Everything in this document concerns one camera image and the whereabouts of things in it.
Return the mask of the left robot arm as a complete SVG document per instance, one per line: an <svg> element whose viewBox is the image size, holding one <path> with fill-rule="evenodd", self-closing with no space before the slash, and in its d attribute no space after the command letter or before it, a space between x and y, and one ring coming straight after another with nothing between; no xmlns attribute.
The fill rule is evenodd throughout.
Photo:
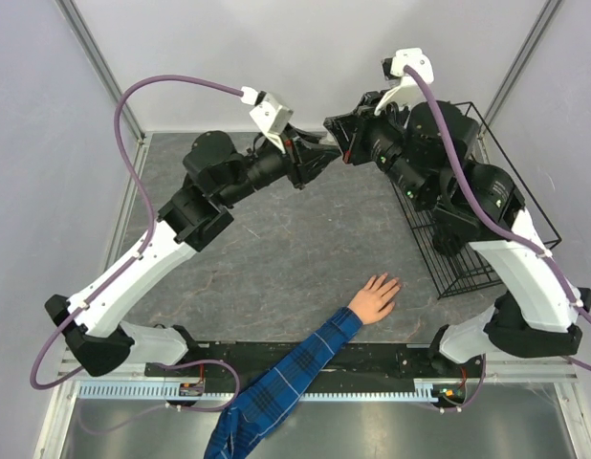
<svg viewBox="0 0 591 459"><path fill-rule="evenodd" d="M322 135L292 126L276 142L257 136L246 153L223 131L197 137L183 159L183 185L153 215L153 230L89 287L45 304L82 369L100 377L124 363L160 363L179 376L195 372L200 355L184 327L134 325L125 316L232 223L236 203L282 178L302 189L339 156Z"/></svg>

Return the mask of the blue plaid sleeved forearm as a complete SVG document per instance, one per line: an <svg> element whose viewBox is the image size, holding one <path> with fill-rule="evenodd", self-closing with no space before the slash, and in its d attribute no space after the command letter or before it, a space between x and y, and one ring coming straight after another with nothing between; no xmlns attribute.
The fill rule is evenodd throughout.
<svg viewBox="0 0 591 459"><path fill-rule="evenodd" d="M361 327L354 312L338 309L221 412L204 456L247 457L288 418L321 370Z"/></svg>

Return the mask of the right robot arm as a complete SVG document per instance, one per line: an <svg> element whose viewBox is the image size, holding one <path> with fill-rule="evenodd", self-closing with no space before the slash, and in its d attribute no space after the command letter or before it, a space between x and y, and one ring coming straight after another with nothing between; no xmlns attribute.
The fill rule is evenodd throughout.
<svg viewBox="0 0 591 459"><path fill-rule="evenodd" d="M324 120L344 162L375 164L415 210L430 213L436 251L454 256L471 247L507 288L483 313L437 332L427 352L429 369L449 376L493 350L522 359L575 356L582 340L579 310L589 309L591 291L559 283L511 174L474 158L478 122L439 101L460 167L455 171L429 104L390 103L377 112L382 96L368 92L351 112Z"/></svg>

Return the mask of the person's bare hand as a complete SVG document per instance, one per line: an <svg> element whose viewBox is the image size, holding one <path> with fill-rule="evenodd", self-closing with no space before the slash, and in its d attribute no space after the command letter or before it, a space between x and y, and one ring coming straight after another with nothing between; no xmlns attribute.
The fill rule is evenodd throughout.
<svg viewBox="0 0 591 459"><path fill-rule="evenodd" d="M395 296L400 290L398 278L390 278L388 273L373 275L355 294L347 308L363 325L377 323L392 312Z"/></svg>

